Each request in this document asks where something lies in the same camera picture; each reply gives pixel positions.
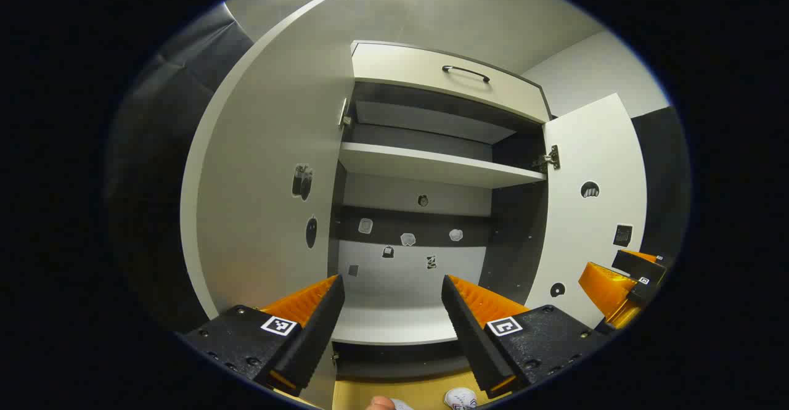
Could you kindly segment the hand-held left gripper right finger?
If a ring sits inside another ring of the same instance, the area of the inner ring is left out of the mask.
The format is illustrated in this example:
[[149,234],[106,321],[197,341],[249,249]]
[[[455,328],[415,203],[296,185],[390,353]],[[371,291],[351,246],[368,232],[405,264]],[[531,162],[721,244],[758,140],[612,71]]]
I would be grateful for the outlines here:
[[444,276],[441,301],[488,398],[549,381],[610,340],[557,306],[528,309],[458,276]]

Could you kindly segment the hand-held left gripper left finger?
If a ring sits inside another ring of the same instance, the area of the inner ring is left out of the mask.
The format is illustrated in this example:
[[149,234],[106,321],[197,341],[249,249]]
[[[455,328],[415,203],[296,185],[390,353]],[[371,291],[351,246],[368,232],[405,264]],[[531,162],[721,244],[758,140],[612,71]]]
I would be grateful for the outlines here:
[[340,274],[300,289],[238,295],[178,332],[178,340],[234,376],[299,396],[332,342],[345,301]]

